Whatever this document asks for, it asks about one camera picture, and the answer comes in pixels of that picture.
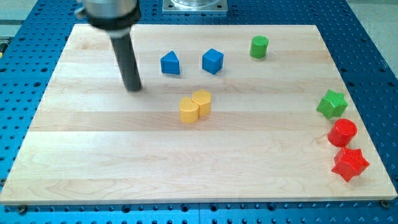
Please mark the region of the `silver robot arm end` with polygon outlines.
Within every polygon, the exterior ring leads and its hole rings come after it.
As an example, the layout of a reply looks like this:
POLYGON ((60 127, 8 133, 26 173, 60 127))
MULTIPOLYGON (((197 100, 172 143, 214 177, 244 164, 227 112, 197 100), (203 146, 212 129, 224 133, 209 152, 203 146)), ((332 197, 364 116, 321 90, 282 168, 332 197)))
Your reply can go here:
POLYGON ((95 28, 106 31, 131 28, 141 18, 139 0, 82 0, 75 10, 77 18, 86 17, 95 28))

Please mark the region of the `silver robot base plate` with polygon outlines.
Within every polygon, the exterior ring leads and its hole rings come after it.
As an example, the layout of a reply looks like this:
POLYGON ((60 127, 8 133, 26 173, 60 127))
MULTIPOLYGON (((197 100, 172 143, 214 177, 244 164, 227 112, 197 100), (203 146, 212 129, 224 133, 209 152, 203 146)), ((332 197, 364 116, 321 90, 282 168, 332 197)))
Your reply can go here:
POLYGON ((227 0, 163 0, 163 12, 227 12, 227 0))

